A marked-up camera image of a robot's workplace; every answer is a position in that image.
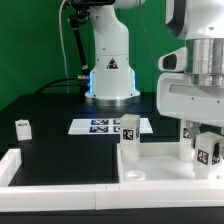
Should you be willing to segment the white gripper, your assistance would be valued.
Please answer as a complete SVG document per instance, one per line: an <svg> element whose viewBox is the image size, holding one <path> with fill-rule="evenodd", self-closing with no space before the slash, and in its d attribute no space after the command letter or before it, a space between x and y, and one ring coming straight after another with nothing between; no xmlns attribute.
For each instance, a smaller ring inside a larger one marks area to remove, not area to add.
<svg viewBox="0 0 224 224"><path fill-rule="evenodd" d="M201 124L221 127L216 151L224 157L224 87L195 86L190 75L163 73L158 79L157 108L161 115L190 121L192 147Z"/></svg>

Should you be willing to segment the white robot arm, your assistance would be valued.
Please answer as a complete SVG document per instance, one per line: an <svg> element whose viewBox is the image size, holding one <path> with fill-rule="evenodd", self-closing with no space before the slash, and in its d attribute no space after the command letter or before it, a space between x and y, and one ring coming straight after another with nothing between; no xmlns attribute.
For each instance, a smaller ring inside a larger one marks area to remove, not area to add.
<svg viewBox="0 0 224 224"><path fill-rule="evenodd" d="M90 21L94 31L88 100L119 105L139 95L129 65L129 31L115 10L142 1L71 0L76 22ZM165 25L185 46L158 61L159 113L224 129L224 0L166 0Z"/></svg>

